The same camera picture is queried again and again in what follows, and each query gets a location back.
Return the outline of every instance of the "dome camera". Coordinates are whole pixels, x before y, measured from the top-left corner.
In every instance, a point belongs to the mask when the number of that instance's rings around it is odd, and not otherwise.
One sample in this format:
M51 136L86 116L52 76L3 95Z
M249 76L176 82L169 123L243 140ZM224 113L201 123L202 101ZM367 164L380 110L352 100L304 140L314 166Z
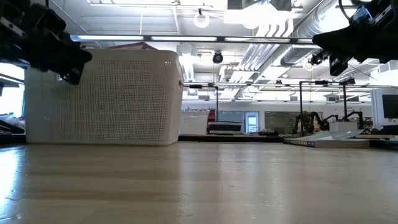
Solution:
M221 52L215 52L214 53L214 57L213 57L213 63L221 63L223 62L223 55L221 54Z

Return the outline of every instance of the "door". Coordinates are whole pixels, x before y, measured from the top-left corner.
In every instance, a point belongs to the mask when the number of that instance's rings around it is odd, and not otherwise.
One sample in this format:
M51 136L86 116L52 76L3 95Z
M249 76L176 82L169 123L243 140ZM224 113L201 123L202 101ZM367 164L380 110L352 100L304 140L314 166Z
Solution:
M259 112L244 112L245 133L255 133L260 129Z

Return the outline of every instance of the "white plastic basket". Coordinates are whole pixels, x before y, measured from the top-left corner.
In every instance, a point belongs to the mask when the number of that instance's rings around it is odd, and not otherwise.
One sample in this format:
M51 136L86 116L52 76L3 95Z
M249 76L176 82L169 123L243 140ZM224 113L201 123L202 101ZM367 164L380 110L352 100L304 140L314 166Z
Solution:
M52 72L25 74L29 143L166 146L178 139L183 83L178 55L91 50L79 85Z

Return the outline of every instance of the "wooden table surface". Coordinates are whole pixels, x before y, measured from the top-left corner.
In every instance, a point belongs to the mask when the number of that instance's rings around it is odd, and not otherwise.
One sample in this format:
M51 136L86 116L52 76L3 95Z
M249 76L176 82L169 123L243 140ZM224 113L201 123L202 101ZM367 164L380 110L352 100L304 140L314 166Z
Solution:
M0 223L398 223L398 153L286 144L0 149Z

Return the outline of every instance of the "white box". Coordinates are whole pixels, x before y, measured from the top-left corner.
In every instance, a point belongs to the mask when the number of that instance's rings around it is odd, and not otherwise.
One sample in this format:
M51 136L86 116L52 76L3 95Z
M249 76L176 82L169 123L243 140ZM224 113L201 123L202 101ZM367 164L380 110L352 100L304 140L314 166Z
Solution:
M183 77L175 52L90 50L79 85L25 73L29 143L165 146L178 140Z
M357 131L357 122L334 122L329 124L329 130L331 133L346 132L346 131Z

